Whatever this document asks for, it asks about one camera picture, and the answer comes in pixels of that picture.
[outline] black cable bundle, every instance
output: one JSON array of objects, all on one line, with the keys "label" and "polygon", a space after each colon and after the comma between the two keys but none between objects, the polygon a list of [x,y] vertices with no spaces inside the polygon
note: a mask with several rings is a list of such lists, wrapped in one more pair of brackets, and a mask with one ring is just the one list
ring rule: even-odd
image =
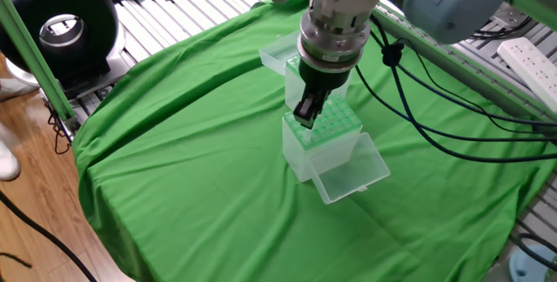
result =
[{"label": "black cable bundle", "polygon": [[[4,205],[6,205],[6,207],[8,207],[8,209],[10,209],[10,211],[13,212],[13,214],[15,214],[18,218],[20,218],[26,225],[33,228],[33,230],[39,232],[41,235],[46,237],[50,242],[52,242],[56,247],[58,247],[60,250],[62,250],[62,252],[64,252],[64,254],[66,254],[66,256],[68,256],[71,259],[71,261],[73,261],[74,264],[77,265],[79,270],[81,270],[81,272],[85,275],[85,277],[87,277],[87,279],[90,282],[97,282],[95,277],[93,277],[93,275],[87,269],[87,267],[84,265],[84,263],[81,262],[81,260],[76,256],[75,253],[73,253],[70,250],[70,248],[68,248],[68,246],[66,246],[64,243],[62,243],[62,241],[60,241],[60,239],[58,239],[57,237],[52,235],[52,233],[48,232],[41,225],[39,225],[37,222],[35,222],[31,218],[29,218],[26,214],[23,213],[23,211],[19,210],[19,208],[17,208],[17,206],[14,205],[14,203],[12,203],[11,200],[9,198],[7,198],[6,195],[2,191],[0,191],[0,202],[2,202]],[[30,264],[27,264],[26,262],[22,261],[21,259],[15,257],[15,256],[11,257],[12,255],[9,255],[9,254],[4,254],[4,256],[10,257],[10,258],[20,262],[22,265],[30,267]]]},{"label": "black cable bundle", "polygon": [[[387,66],[391,67],[391,71],[393,73],[393,77],[394,77],[394,81],[397,85],[397,90],[399,92],[400,95],[400,100],[402,101],[402,104],[404,106],[404,109],[406,111],[406,115],[404,115],[402,112],[397,111],[396,109],[394,109],[391,105],[389,105],[387,102],[385,102],[385,100],[383,100],[382,98],[379,97],[379,95],[377,93],[375,93],[373,91],[373,89],[371,88],[371,86],[369,85],[369,83],[366,81],[366,79],[364,78],[361,70],[359,69],[358,66],[356,66],[356,71],[358,72],[359,77],[361,78],[362,82],[364,83],[364,86],[369,90],[369,92],[372,94],[372,96],[374,96],[375,98],[378,99],[378,101],[380,103],[382,103],[387,109],[393,111],[394,113],[398,114],[399,116],[401,116],[402,118],[404,118],[406,121],[411,122],[414,127],[416,128],[416,130],[418,131],[418,133],[425,139],[427,140],[431,145],[433,145],[435,148],[439,149],[440,151],[443,151],[446,154],[449,154],[451,156],[454,156],[456,158],[461,158],[461,159],[465,159],[465,160],[470,160],[470,161],[477,161],[477,162],[481,162],[481,163],[516,163],[516,162],[525,162],[525,161],[534,161],[534,160],[542,160],[542,159],[554,159],[557,158],[557,154],[547,154],[547,155],[541,155],[538,157],[522,157],[522,158],[481,158],[481,157],[473,157],[473,156],[468,156],[468,155],[463,155],[460,154],[458,152],[455,151],[451,151],[443,146],[441,146],[440,144],[438,144],[437,142],[435,142],[435,140],[433,140],[424,130],[426,131],[430,131],[448,138],[455,138],[455,139],[460,139],[460,140],[469,140],[469,141],[490,141],[490,142],[503,142],[503,141],[524,141],[524,138],[509,138],[509,139],[498,139],[498,138],[488,138],[487,139],[479,139],[479,138],[463,138],[463,137],[457,137],[451,134],[446,134],[440,131],[436,131],[433,130],[431,128],[428,128],[420,123],[418,123],[418,121],[416,120],[416,118],[414,117],[414,115],[412,114],[410,107],[408,105],[408,102],[406,100],[406,95],[404,93],[404,90],[402,88],[402,83],[400,82],[400,78],[399,78],[399,73],[397,72],[397,67],[399,67],[401,70],[403,70],[408,76],[410,76],[412,79],[414,79],[416,82],[419,82],[420,84],[422,84],[423,86],[425,86],[426,88],[428,88],[428,90],[435,92],[436,94],[444,97],[445,99],[451,100],[452,102],[459,104],[465,108],[467,108],[470,111],[474,111],[477,112],[479,114],[482,115],[486,115],[488,116],[490,119],[491,118],[498,118],[498,119],[503,119],[506,121],[511,121],[511,122],[517,122],[517,123],[522,123],[522,124],[542,124],[542,125],[546,125],[546,126],[553,126],[553,127],[557,127],[557,124],[555,123],[545,123],[545,122],[540,122],[540,121],[529,121],[529,120],[520,120],[520,119],[512,119],[512,118],[508,118],[508,117],[502,117],[502,116],[497,116],[494,114],[490,114],[487,113],[485,110],[483,110],[481,107],[479,107],[477,104],[474,104],[468,100],[465,100],[464,98],[452,93],[451,91],[448,91],[444,88],[442,88],[441,86],[439,86],[437,83],[435,83],[431,77],[431,75],[429,74],[427,67],[425,65],[425,63],[423,62],[423,60],[421,59],[421,56],[418,54],[418,52],[415,50],[415,48],[413,47],[412,42],[406,40],[411,47],[413,48],[413,50],[416,52],[416,54],[418,55],[418,58],[422,64],[422,66],[424,67],[424,70],[426,71],[427,75],[430,77],[430,79],[432,80],[432,82],[438,86],[440,89],[442,89],[443,91],[458,97],[459,99],[468,102],[469,104],[475,106],[477,109],[474,109],[473,107],[463,104],[459,101],[457,101],[454,98],[448,97],[445,94],[442,94],[440,92],[438,92],[437,90],[431,88],[429,85],[423,83],[421,80],[419,80],[417,77],[415,77],[414,75],[412,75],[409,71],[407,71],[402,65],[399,64],[399,62],[394,61],[396,59],[400,60],[402,58],[402,48],[400,48],[400,44],[401,42],[405,41],[404,39],[400,39],[399,41],[397,41],[394,44],[389,44],[387,36],[385,31],[383,30],[383,26],[381,25],[381,23],[379,22],[379,20],[375,17],[375,16],[371,16],[371,20],[372,22],[377,26],[377,28],[379,29],[379,33],[381,35],[381,37],[383,38],[383,43],[381,43],[381,41],[379,40],[379,38],[375,35],[375,33],[371,32],[371,35],[373,37],[373,39],[375,39],[375,41],[377,42],[377,44],[381,47],[382,49],[382,53],[383,53],[383,62],[385,64],[387,64]],[[502,130],[505,131],[512,131],[512,130],[508,130],[505,128],[502,128],[501,126],[499,126],[496,122],[494,122],[494,120],[491,119],[491,121],[497,125],[498,127],[500,127]],[[557,138],[530,138],[532,139],[532,141],[553,141]],[[542,265],[544,265],[545,267],[547,267],[550,270],[556,271],[557,272],[557,265],[552,263],[551,261],[547,261],[546,259],[542,258],[540,255],[536,254],[535,252],[533,252],[532,250],[530,250],[523,242],[524,239],[531,239],[535,242],[538,242],[542,245],[544,245],[545,247],[549,248],[552,252],[557,253],[557,247],[554,245],[551,245],[549,242],[547,242],[545,239],[540,238],[539,236],[532,234],[532,233],[521,233],[519,234],[519,236],[516,238],[514,236],[509,236],[509,239],[515,243],[525,254],[527,254],[528,256],[530,256],[532,259],[538,261],[539,263],[541,263]]]}]

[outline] white power strip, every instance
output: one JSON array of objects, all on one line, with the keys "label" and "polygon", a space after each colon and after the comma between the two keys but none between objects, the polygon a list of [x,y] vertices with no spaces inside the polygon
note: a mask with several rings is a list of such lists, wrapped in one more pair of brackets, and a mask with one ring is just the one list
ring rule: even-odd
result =
[{"label": "white power strip", "polygon": [[557,113],[557,67],[524,37],[503,42],[497,53],[530,90]]}]

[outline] metal grid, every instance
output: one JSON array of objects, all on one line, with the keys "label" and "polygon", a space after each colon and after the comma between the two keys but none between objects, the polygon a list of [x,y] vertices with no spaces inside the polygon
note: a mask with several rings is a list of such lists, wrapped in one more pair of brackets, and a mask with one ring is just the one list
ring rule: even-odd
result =
[{"label": "metal grid", "polygon": [[[126,36],[122,60],[132,67],[163,48],[249,11],[260,1],[265,0],[122,0],[115,4]],[[120,77],[116,75],[114,83]],[[70,101],[80,124],[112,86]]]}]

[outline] table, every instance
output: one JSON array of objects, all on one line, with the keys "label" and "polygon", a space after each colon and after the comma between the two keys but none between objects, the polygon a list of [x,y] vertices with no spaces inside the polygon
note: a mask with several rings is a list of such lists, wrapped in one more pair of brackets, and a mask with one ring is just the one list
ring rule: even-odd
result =
[{"label": "table", "polygon": [[[348,103],[392,175],[323,205],[282,158],[284,81],[258,59],[258,49],[297,29],[306,6],[266,3],[131,69],[73,144],[91,226],[120,268],[141,281],[480,280],[555,161],[450,158],[354,78]],[[403,64],[424,76],[411,52]],[[503,113],[428,66],[438,83]],[[400,109],[373,44],[360,67]],[[406,78],[403,84],[424,124],[461,136],[513,135]],[[437,139],[489,157],[555,151],[549,144]]]}]

